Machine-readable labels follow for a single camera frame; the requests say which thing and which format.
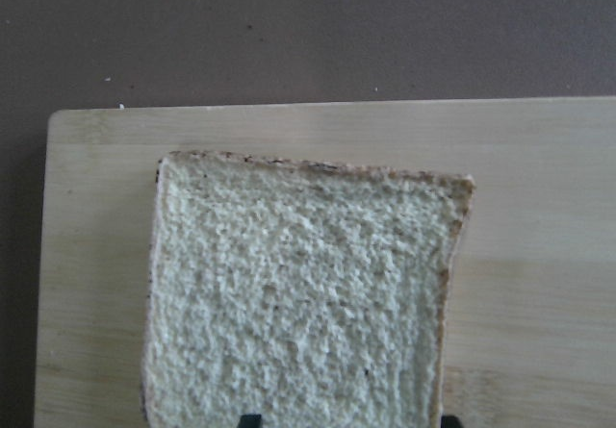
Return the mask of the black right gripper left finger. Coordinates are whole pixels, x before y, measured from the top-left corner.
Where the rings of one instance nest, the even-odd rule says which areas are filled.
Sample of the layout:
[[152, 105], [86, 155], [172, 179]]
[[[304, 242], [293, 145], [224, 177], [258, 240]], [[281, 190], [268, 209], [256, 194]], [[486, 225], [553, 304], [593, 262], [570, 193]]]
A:
[[263, 418], [261, 414], [244, 414], [240, 416], [239, 428], [262, 428]]

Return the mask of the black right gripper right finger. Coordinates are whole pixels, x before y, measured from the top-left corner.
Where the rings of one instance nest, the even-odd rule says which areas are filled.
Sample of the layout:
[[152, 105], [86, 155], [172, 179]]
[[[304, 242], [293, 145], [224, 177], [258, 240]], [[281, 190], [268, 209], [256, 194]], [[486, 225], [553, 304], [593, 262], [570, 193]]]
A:
[[441, 428], [463, 428], [461, 420], [456, 415], [442, 415]]

